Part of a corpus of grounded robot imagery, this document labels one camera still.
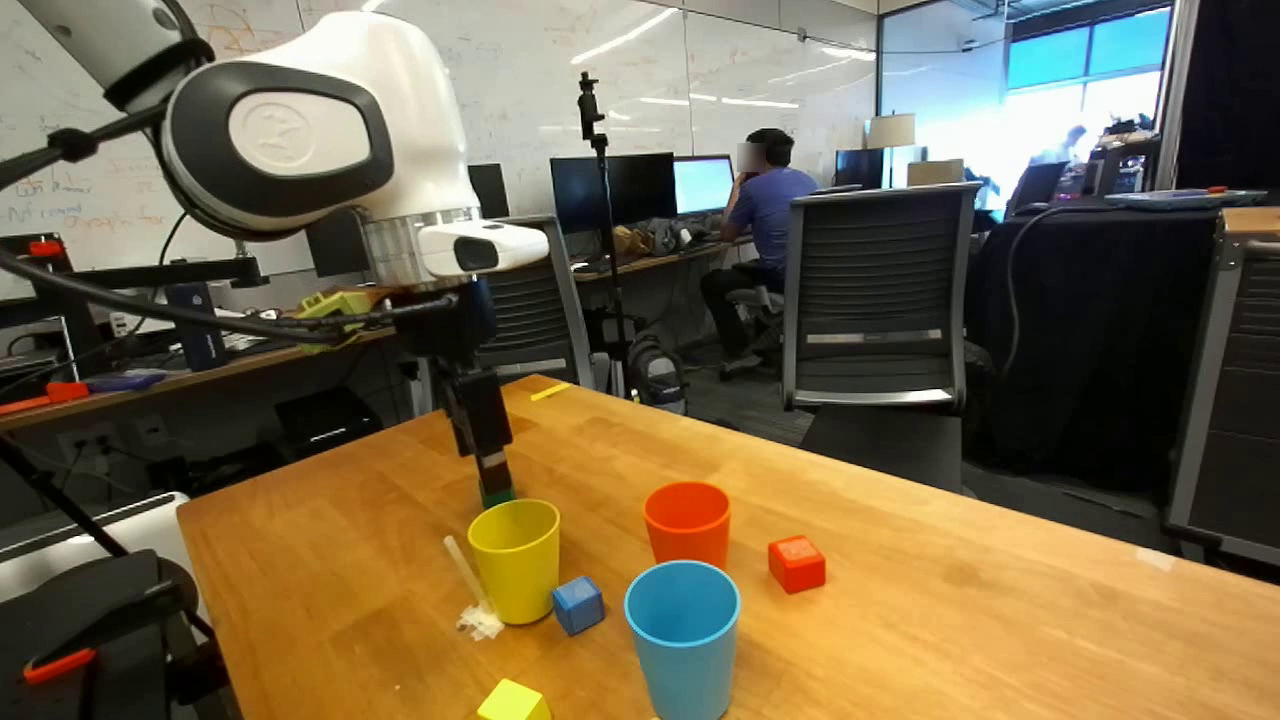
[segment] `yellow block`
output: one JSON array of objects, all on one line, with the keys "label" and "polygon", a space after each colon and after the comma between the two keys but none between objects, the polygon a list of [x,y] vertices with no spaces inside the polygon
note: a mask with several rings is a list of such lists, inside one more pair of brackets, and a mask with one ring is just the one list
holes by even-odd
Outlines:
[{"label": "yellow block", "polygon": [[553,720],[553,708],[547,708],[543,690],[526,689],[526,683],[518,683],[518,680],[502,680],[502,683],[483,695],[483,704],[481,704],[477,717],[481,717],[481,720]]}]

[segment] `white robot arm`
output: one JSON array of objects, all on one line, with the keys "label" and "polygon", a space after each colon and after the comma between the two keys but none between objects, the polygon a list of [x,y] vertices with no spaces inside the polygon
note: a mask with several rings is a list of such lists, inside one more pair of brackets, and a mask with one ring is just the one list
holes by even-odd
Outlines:
[{"label": "white robot arm", "polygon": [[174,0],[26,8],[117,108],[167,96],[162,166],[218,232],[269,238],[357,202],[386,283],[547,256],[543,232],[481,220],[453,81],[418,23],[332,10],[282,49],[200,63],[204,42]]}]

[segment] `computer monitor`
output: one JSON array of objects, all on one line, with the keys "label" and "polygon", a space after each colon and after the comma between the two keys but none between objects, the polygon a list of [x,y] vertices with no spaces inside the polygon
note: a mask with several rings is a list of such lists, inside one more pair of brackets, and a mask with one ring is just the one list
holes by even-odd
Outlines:
[{"label": "computer monitor", "polygon": [[467,164],[467,178],[472,178],[472,192],[481,197],[481,217],[511,217],[502,164]]},{"label": "computer monitor", "polygon": [[[677,156],[608,156],[611,220],[636,224],[677,217]],[[593,156],[553,156],[555,217],[564,232],[593,232],[604,217]]]},{"label": "computer monitor", "polygon": [[727,156],[677,156],[677,213],[723,213],[732,192],[732,159]]},{"label": "computer monitor", "polygon": [[317,274],[368,272],[357,207],[341,207],[310,224]]},{"label": "computer monitor", "polygon": [[879,146],[840,146],[832,182],[879,186],[884,153]]}]

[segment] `orange cup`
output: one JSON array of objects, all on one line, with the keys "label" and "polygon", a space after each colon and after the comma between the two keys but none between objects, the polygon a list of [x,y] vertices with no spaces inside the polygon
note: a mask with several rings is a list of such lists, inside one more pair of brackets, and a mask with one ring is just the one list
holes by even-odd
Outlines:
[{"label": "orange cup", "polygon": [[666,483],[643,505],[648,547],[655,560],[727,560],[727,496],[716,483]]}]

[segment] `wooden table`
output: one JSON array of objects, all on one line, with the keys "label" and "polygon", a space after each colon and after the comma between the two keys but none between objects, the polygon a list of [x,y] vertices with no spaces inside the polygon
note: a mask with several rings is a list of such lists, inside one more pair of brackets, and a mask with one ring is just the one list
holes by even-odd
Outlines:
[{"label": "wooden table", "polygon": [[[648,569],[643,496],[732,496],[746,589],[732,717],[1275,717],[1280,589],[916,486],[868,468],[620,403],[508,384],[511,468],[564,510],[564,576],[611,610],[472,643],[442,535],[477,510],[472,465],[425,417],[182,506],[248,720],[460,720],[511,675],[564,720],[648,717],[620,616]],[[830,589],[784,594],[763,543],[804,532]]]}]

